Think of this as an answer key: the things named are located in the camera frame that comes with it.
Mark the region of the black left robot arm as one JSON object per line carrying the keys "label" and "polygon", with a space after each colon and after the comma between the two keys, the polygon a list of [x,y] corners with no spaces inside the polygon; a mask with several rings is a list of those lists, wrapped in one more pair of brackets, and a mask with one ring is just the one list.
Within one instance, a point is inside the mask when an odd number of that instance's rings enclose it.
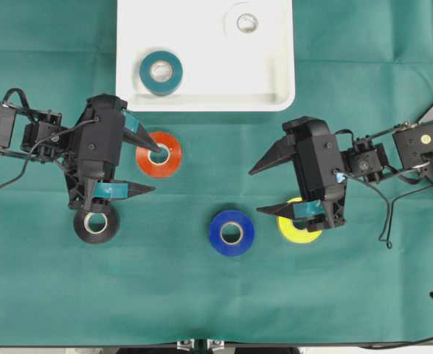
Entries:
{"label": "black left robot arm", "polygon": [[31,108],[24,91],[9,89],[0,101],[0,156],[25,164],[55,163],[63,172],[69,208],[109,213],[111,202],[153,191],[114,177],[122,145],[160,150],[126,101],[110,94],[90,97],[74,126],[62,115]]}

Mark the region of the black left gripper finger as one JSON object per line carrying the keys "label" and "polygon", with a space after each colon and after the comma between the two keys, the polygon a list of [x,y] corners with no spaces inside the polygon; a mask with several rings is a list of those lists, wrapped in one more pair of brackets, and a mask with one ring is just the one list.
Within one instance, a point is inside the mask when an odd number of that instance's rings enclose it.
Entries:
{"label": "black left gripper finger", "polygon": [[97,182],[94,188],[93,197],[106,200],[123,200],[154,190],[155,187],[136,184],[129,181]]}
{"label": "black left gripper finger", "polygon": [[161,148],[145,130],[137,116],[128,110],[122,110],[125,117],[123,128],[123,142],[159,153]]}

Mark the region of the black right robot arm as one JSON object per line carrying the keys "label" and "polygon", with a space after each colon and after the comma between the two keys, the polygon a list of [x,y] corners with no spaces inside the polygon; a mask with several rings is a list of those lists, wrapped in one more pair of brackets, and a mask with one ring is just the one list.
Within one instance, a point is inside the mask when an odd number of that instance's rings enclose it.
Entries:
{"label": "black right robot arm", "polygon": [[433,106],[415,124],[353,138],[341,151],[337,135],[326,121],[301,117],[283,123],[285,136],[276,141],[250,170],[262,172],[292,163],[301,201],[258,208],[258,212],[305,223],[308,231],[344,225],[348,178],[362,178],[367,186],[416,171],[433,183]]}

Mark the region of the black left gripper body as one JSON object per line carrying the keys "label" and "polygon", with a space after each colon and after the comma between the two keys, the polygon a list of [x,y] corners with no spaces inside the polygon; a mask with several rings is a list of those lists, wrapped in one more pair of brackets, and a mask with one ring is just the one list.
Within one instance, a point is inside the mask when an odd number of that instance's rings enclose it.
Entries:
{"label": "black left gripper body", "polygon": [[109,203],[123,191],[124,182],[114,178],[119,164],[127,107],[120,98],[101,94],[90,97],[80,115],[77,130],[67,135],[69,146],[60,168],[69,194],[69,208],[107,212]]}

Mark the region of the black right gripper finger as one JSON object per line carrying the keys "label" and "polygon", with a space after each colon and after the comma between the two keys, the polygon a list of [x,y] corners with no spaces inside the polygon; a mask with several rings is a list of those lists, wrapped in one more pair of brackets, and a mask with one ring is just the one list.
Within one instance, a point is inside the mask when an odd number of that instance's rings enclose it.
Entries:
{"label": "black right gripper finger", "polygon": [[258,212],[267,215],[287,218],[290,220],[309,219],[322,214],[322,204],[316,201],[287,201],[272,206],[262,206],[257,208]]}
{"label": "black right gripper finger", "polygon": [[260,173],[264,170],[276,167],[281,164],[293,162],[296,155],[297,139],[293,134],[284,136],[277,140],[259,159],[249,171],[249,175]]}

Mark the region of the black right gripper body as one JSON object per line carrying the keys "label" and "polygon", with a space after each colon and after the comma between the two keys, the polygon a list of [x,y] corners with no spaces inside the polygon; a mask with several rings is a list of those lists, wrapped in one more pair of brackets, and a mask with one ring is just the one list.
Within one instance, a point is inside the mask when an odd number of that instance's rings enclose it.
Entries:
{"label": "black right gripper body", "polygon": [[283,130],[294,145],[293,164],[301,197],[321,207],[320,213],[305,217],[307,229],[322,231],[344,225],[347,183],[336,179],[337,172],[345,171],[336,136],[326,121],[313,117],[285,122]]}

